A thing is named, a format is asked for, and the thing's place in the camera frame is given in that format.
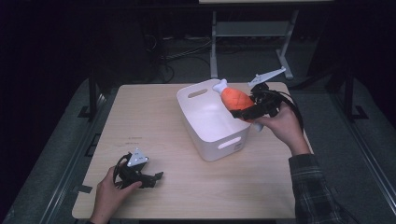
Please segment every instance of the person's left hand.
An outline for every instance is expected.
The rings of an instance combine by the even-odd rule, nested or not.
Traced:
[[[90,222],[106,224],[123,201],[135,190],[142,186],[142,182],[134,182],[125,189],[118,189],[113,183],[114,166],[108,169],[105,178],[98,184],[96,198]]]

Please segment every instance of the black cable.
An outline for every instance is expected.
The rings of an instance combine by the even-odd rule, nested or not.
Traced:
[[[244,48],[240,44],[235,43],[235,41],[231,41],[231,39],[225,40],[225,41],[217,41],[217,42],[219,42],[218,49],[217,49],[218,54],[235,54],[235,53],[244,51]],[[229,52],[226,51],[227,49],[221,50],[220,49],[221,46],[228,48]]]
[[[207,60],[205,60],[203,58],[200,58],[200,57],[197,57],[197,56],[182,56],[180,58],[168,60],[168,62],[172,62],[172,61],[180,60],[180,59],[198,59],[198,60],[203,61],[204,63],[206,63],[210,67],[210,63]]]
[[[358,219],[357,219],[355,216],[353,216],[352,213],[350,213],[343,205],[341,205],[341,204],[340,204],[339,202],[337,202],[335,199],[334,199],[334,201],[335,201],[335,203],[341,208],[341,210],[343,210],[350,218],[353,219],[353,221],[354,221],[355,223],[360,224],[360,222],[358,221]]]
[[[164,64],[164,66],[166,70],[170,69],[172,72],[171,77],[169,77],[169,79],[166,80],[164,73],[161,70],[158,70],[160,80],[163,82],[163,84],[167,84],[175,77],[175,69],[168,64]]]
[[[117,175],[120,173],[120,164],[121,164],[121,162],[125,159],[125,160],[129,160],[131,158],[131,154],[127,154],[127,155],[124,155],[124,156],[122,156],[121,158],[120,158],[120,160],[117,162],[117,165],[116,165],[116,167],[114,168],[114,172],[113,172],[113,183],[114,183],[114,185],[116,185],[116,178],[117,178]]]
[[[210,47],[211,47],[211,41],[208,41],[208,42],[206,42],[206,43],[205,43],[204,45],[202,45],[202,46],[199,46],[199,47],[193,48],[193,49],[189,49],[189,50],[186,50],[186,51],[184,51],[184,52],[177,53],[177,54],[175,54],[175,55],[164,56],[163,59],[166,61],[166,60],[181,58],[181,57],[184,57],[184,56],[186,56],[186,55],[191,55],[191,54],[194,54],[194,53],[199,53],[199,52],[201,52],[201,51],[203,51],[203,50],[205,50],[205,49],[209,49]]]
[[[192,43],[196,43],[196,44],[202,44],[202,43],[205,43],[205,42],[207,42],[207,41],[210,41],[210,38],[209,38],[209,37],[197,37],[197,38],[187,38],[187,37],[184,37],[183,40],[186,41],[186,42],[192,42]]]
[[[326,71],[323,71],[323,72],[317,74],[316,76],[312,76],[312,77],[308,78],[307,80],[305,80],[305,81],[303,81],[303,82],[301,82],[301,83],[299,83],[297,85],[290,86],[290,87],[288,87],[288,89],[289,90],[302,90],[302,89],[305,89],[306,87],[308,87],[308,86],[312,85],[313,83],[321,80],[322,78],[325,78],[327,76],[332,75],[339,68],[340,68],[340,65],[339,64],[335,64],[332,67],[330,67],[329,69],[327,69]]]
[[[283,91],[279,91],[279,93],[289,96],[289,98],[293,101],[293,103],[296,105],[296,107],[299,107],[297,102],[293,99],[293,97],[290,94],[287,94]]]
[[[283,91],[261,90],[261,92],[272,94],[272,95],[274,95],[275,97],[280,98],[280,100],[282,100],[282,101],[285,102],[288,106],[290,106],[291,110],[294,112],[294,115],[296,116],[297,120],[298,120],[299,123],[300,123],[300,128],[301,128],[301,130],[302,130],[302,131],[304,130],[303,116],[301,115],[300,110],[299,110],[299,108],[297,107],[297,105],[295,105],[295,104],[293,103],[293,102],[295,102],[295,101],[293,101],[293,102],[291,101],[291,100],[292,100],[291,96],[290,96],[291,100],[289,100],[289,99],[286,98],[284,95],[282,95],[282,93],[288,95],[287,93],[285,93],[285,92],[283,92]]]

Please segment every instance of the dark background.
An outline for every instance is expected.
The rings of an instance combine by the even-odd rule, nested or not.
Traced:
[[[131,2],[109,1],[106,7],[139,1]],[[0,0],[1,220],[83,80],[91,73],[106,77],[98,83],[101,91],[122,82],[150,80],[156,55],[145,51],[142,33],[157,35],[159,27],[150,16],[137,17],[135,11],[87,9],[102,4]],[[396,127],[394,5],[390,0],[336,1],[308,75],[343,64],[336,75],[352,71]],[[163,13],[160,28],[165,35],[180,38],[208,35],[205,22],[211,21],[210,15]],[[293,38],[318,38],[310,29],[311,12],[301,15]],[[134,73],[138,75],[123,80],[125,70],[138,71]]]

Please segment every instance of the carrot toy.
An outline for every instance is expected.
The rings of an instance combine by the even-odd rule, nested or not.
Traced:
[[[254,105],[246,93],[228,87],[226,79],[222,79],[219,84],[213,86],[213,90],[220,94],[221,101],[228,110],[242,110]]]
[[[271,99],[269,101],[266,100],[268,99],[268,97],[265,96],[266,92],[274,93],[272,91],[267,91],[268,86],[264,82],[271,77],[275,77],[283,73],[285,70],[286,69],[282,67],[281,69],[269,73],[256,75],[256,77],[248,83],[250,87],[254,86],[252,89],[252,96],[248,96],[240,90],[228,87],[226,79],[222,79],[219,84],[213,86],[213,90],[220,94],[221,101],[235,118],[240,118],[245,122],[253,123],[256,130],[260,132],[263,126],[260,123],[254,122],[254,119],[263,116],[264,114],[270,114],[271,117],[275,116],[277,114],[276,109],[282,101],[278,99],[281,97],[279,95],[277,97],[270,95],[269,98]],[[249,119],[241,116],[241,111],[244,111],[245,115],[248,113]]]

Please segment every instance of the gray carpet floor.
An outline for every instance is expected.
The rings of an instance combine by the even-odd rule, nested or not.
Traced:
[[[172,45],[170,50],[183,51],[184,47]],[[227,77],[230,82],[247,82],[255,74],[278,69],[280,65],[275,54],[278,47],[278,43],[272,43],[256,50],[220,53],[219,77]],[[286,80],[278,76],[270,81],[282,81],[288,86],[304,81],[314,48],[315,43],[290,45],[287,56],[295,79]],[[171,83],[196,83],[210,79],[209,53],[193,56],[168,64],[175,71]],[[161,69],[163,75],[169,76],[169,71]],[[327,93],[324,90],[326,82],[327,78],[323,78],[304,90],[290,93],[300,107],[305,131],[328,184],[337,201],[360,223],[396,223],[396,216],[350,127],[353,125],[359,130],[393,186],[396,186],[396,132],[358,81],[355,81],[354,104],[362,106],[369,118],[356,120],[353,124],[348,122],[334,101],[342,97],[342,92],[335,95]],[[81,185],[90,165],[89,155],[94,152],[94,143],[100,138],[117,90],[118,87],[112,87],[106,92],[98,114],[88,122],[88,119],[78,117],[80,109],[89,104],[88,81],[81,83],[4,223],[84,223],[84,220],[75,220],[71,215],[77,198],[76,188]],[[51,207],[49,204],[53,200],[58,202]],[[138,222],[111,220],[111,223]],[[293,223],[293,220],[276,222]]]

